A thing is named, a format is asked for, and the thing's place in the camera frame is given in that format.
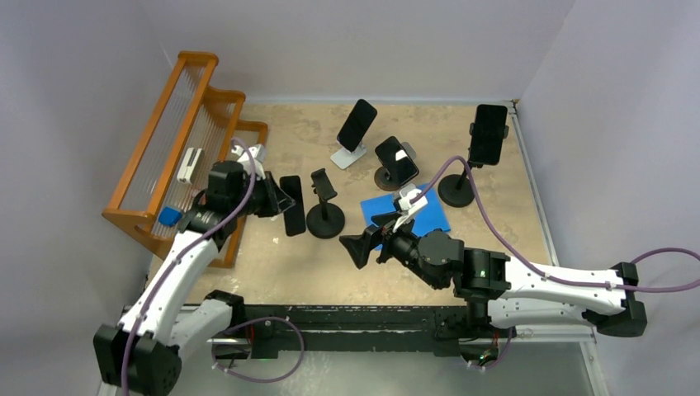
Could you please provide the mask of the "black smartphone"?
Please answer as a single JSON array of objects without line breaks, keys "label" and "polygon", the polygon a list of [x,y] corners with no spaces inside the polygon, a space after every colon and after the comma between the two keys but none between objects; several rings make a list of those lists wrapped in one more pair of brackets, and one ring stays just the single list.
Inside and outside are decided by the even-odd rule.
[{"label": "black smartphone", "polygon": [[306,231],[306,222],[300,177],[281,177],[280,188],[293,200],[293,205],[283,214],[286,236],[294,237],[303,234]]}]

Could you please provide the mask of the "black round-base phone stand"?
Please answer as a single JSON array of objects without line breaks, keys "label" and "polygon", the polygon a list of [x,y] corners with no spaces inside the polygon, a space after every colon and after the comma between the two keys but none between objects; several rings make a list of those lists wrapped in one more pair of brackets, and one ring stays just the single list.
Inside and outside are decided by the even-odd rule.
[{"label": "black round-base phone stand", "polygon": [[334,190],[325,168],[311,173],[313,192],[319,203],[310,208],[306,225],[316,238],[330,239],[338,236],[345,226],[345,215],[340,207],[329,201],[338,193]]}]

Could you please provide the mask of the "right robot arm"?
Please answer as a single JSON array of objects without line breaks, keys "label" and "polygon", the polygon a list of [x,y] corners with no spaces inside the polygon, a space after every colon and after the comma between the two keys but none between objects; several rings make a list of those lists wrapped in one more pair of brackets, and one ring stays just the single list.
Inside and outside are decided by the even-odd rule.
[{"label": "right robot arm", "polygon": [[646,307],[628,290],[639,281],[631,263],[596,271],[526,265],[501,252],[467,247],[441,229],[418,236],[396,214],[381,218],[381,226],[340,237],[354,265],[362,269],[379,248],[377,262],[395,259],[433,289],[452,288],[455,297],[475,305],[463,314],[473,335],[547,323],[589,326],[609,337],[639,337],[646,330]]}]

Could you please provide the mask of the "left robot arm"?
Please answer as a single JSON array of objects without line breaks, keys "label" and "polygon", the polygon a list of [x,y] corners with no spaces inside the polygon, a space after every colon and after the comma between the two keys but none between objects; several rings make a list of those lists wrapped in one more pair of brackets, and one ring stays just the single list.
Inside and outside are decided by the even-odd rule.
[{"label": "left robot arm", "polygon": [[213,290],[194,313],[177,317],[206,267],[237,229],[239,218],[269,218],[295,204],[256,160],[221,161],[178,223],[173,245],[151,283],[117,324],[102,325],[92,344],[104,384],[125,394],[170,394],[192,351],[218,333],[237,337],[258,319],[244,298]]}]

